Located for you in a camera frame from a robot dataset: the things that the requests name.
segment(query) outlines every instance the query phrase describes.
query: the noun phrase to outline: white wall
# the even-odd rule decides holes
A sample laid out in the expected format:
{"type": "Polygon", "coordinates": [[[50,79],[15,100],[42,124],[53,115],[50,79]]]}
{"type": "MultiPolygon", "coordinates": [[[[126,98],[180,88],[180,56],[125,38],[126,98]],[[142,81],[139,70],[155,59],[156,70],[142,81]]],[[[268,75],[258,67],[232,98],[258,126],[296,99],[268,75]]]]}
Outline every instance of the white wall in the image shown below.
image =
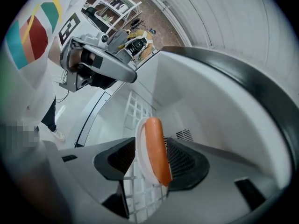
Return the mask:
{"type": "Polygon", "coordinates": [[[299,89],[298,39],[273,0],[166,0],[193,46],[221,50],[299,89]]]}
{"type": "Polygon", "coordinates": [[[190,130],[194,142],[209,146],[195,113],[185,99],[157,110],[156,116],[162,122],[165,137],[176,139],[176,133],[186,129],[190,130]]]}

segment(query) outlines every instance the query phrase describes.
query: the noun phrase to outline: vent grille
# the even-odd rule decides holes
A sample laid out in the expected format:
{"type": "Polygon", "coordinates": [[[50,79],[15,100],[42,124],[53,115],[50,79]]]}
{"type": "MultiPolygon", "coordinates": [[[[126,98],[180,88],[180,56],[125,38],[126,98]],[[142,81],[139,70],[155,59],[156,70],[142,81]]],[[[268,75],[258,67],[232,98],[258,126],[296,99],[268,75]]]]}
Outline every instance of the vent grille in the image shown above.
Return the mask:
{"type": "Polygon", "coordinates": [[[68,155],[68,156],[64,156],[64,157],[62,157],[62,160],[63,160],[64,162],[68,162],[68,161],[74,160],[74,159],[76,159],[76,158],[77,158],[77,156],[75,156],[75,155],[68,155]]]}
{"type": "Polygon", "coordinates": [[[166,150],[167,150],[167,138],[166,137],[164,137],[164,144],[165,144],[166,150]]]}
{"type": "Polygon", "coordinates": [[[186,140],[186,141],[193,142],[193,137],[189,129],[187,130],[184,129],[183,131],[177,132],[176,135],[179,140],[186,140]]]}

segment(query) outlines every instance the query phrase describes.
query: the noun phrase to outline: white plate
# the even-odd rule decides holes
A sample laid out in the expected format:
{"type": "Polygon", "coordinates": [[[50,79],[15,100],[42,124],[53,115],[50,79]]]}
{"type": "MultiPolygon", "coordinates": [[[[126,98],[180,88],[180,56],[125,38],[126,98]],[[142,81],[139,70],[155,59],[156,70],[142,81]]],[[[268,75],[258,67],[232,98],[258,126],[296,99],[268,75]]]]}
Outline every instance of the white plate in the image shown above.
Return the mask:
{"type": "Polygon", "coordinates": [[[135,133],[135,154],[144,178],[152,184],[160,184],[151,167],[145,139],[145,122],[148,117],[141,119],[136,127],[135,133]]]}

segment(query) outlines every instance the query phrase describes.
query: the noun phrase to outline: white shelving unit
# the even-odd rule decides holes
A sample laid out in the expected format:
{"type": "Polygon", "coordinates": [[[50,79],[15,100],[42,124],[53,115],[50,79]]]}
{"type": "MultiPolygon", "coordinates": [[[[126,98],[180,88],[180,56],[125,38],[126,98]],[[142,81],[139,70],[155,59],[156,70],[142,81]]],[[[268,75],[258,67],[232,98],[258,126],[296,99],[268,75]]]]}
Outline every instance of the white shelving unit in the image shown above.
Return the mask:
{"type": "Polygon", "coordinates": [[[88,7],[94,7],[96,8],[98,5],[104,5],[104,7],[99,10],[99,14],[96,14],[95,16],[103,22],[105,25],[108,26],[108,30],[106,31],[106,34],[108,34],[111,30],[116,31],[117,29],[123,28],[126,26],[130,21],[132,21],[136,16],[138,16],[142,11],[139,8],[139,5],[142,2],[135,3],[132,0],[92,0],[92,1],[87,1],[86,4],[84,5],[83,9],[86,10],[88,7]],[[117,8],[114,6],[117,3],[125,4],[128,6],[128,9],[122,13],[120,12],[117,8]],[[108,22],[103,19],[103,16],[106,14],[108,10],[111,10],[114,14],[118,16],[118,18],[114,17],[113,23],[108,22]],[[123,24],[121,24],[118,28],[116,28],[116,25],[120,22],[123,21],[123,24]]]}
{"type": "Polygon", "coordinates": [[[138,122],[144,117],[152,117],[155,113],[153,107],[137,93],[131,91],[125,110],[123,137],[134,137],[138,122]]]}

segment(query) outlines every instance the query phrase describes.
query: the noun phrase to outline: white sneaker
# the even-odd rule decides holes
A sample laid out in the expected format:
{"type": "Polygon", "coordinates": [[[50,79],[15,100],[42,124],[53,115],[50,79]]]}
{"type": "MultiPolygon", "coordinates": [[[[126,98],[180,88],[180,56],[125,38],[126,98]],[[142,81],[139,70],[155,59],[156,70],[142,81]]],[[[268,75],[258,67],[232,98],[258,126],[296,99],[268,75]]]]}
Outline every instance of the white sneaker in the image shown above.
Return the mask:
{"type": "Polygon", "coordinates": [[[60,131],[58,131],[57,129],[54,132],[52,132],[52,131],[50,131],[50,132],[51,132],[51,134],[53,134],[55,136],[55,138],[59,139],[60,141],[65,140],[64,134],[61,133],[60,131]]]}

